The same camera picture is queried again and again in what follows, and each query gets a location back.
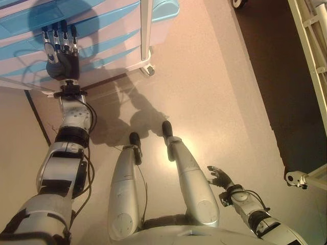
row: plastic drawer unit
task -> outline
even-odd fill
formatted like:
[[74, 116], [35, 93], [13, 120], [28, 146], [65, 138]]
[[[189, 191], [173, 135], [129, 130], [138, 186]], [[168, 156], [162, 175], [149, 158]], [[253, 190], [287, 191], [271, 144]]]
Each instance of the plastic drawer unit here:
[[[144, 4], [151, 35], [144, 40]], [[177, 0], [2, 0], [0, 1], [0, 86], [57, 90], [60, 84], [46, 72], [41, 27], [66, 19], [78, 31], [81, 86], [148, 65], [142, 48], [164, 42], [179, 13]]]

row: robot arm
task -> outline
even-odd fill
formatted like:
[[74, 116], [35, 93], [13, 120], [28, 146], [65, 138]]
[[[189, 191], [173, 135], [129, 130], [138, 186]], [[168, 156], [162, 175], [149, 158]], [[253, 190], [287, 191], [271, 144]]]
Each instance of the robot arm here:
[[304, 239], [288, 226], [270, 216], [260, 197], [255, 192], [244, 190], [241, 185], [235, 185], [222, 170], [208, 166], [212, 175], [217, 178], [210, 180], [211, 184], [223, 187], [226, 192], [219, 195], [224, 207], [233, 205], [244, 223], [260, 239], [276, 245], [307, 245]]
[[[55, 26], [53, 32], [58, 36]], [[36, 180], [38, 194], [23, 204], [10, 220], [0, 234], [0, 244], [70, 244], [69, 229], [75, 217], [72, 202], [85, 185], [87, 163], [84, 149], [89, 144], [93, 115], [85, 102], [86, 93], [73, 80], [79, 75], [72, 72], [72, 67], [78, 66], [76, 37], [73, 32], [73, 47], [70, 49], [64, 45], [62, 51], [58, 43], [47, 42], [46, 30], [43, 30], [43, 37], [48, 64], [53, 65], [51, 69], [47, 66], [49, 75], [57, 80], [66, 78], [61, 92], [54, 94], [60, 102], [63, 123], [39, 170]], [[66, 68], [64, 62], [71, 59], [70, 56], [74, 58], [70, 68]]]

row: silver casing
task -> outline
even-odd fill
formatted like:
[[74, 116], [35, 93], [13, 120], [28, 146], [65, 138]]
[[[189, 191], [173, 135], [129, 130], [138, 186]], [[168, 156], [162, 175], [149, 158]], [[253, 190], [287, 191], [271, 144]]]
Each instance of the silver casing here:
[[256, 237], [208, 226], [164, 226], [137, 232], [118, 245], [272, 245]]

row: robot forearm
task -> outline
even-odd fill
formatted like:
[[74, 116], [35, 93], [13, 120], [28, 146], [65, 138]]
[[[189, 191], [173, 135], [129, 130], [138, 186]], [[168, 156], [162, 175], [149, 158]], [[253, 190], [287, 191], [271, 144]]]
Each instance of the robot forearm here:
[[227, 191], [236, 212], [258, 238], [277, 245], [307, 245], [294, 230], [271, 217], [267, 209], [255, 202], [241, 185], [234, 185]]
[[84, 189], [91, 112], [79, 86], [68, 83], [59, 93], [63, 123], [41, 166], [36, 186], [38, 195], [30, 198], [4, 231], [0, 243], [69, 244], [72, 199]]
[[222, 170], [209, 166], [216, 179], [209, 182], [226, 189], [219, 195], [223, 206], [233, 205], [244, 223], [260, 239], [277, 245], [307, 245], [304, 239], [288, 226], [270, 216], [269, 209], [263, 203], [254, 201], [254, 192], [244, 190], [241, 185], [234, 185], [228, 175]]

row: white metal frame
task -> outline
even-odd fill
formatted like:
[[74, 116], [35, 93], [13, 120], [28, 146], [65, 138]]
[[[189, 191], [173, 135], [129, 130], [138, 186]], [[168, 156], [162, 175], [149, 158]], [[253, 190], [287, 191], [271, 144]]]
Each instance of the white metal frame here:
[[[311, 17], [308, 18], [301, 15], [301, 10], [304, 10], [304, 1], [288, 0], [288, 3], [306, 56], [323, 125], [327, 134], [327, 4], [322, 3], [316, 6], [314, 8], [316, 13], [311, 13]], [[317, 35], [314, 25], [316, 25], [316, 28], [317, 25], [320, 26], [322, 36]], [[309, 174], [300, 171], [288, 172], [286, 180], [289, 184], [298, 187], [314, 185], [327, 190], [327, 181], [321, 178], [325, 178], [326, 175], [327, 164]]]
[[[302, 19], [300, 8], [297, 0], [288, 0], [290, 5], [295, 25], [302, 43], [303, 51], [306, 56], [309, 67], [312, 83], [316, 92], [322, 121], [327, 133], [327, 57], [323, 50], [326, 50], [327, 45], [327, 10], [325, 4], [321, 4], [315, 8], [317, 15], [310, 19]], [[316, 34], [312, 25], [319, 23], [323, 33], [324, 47], [319, 45]]]

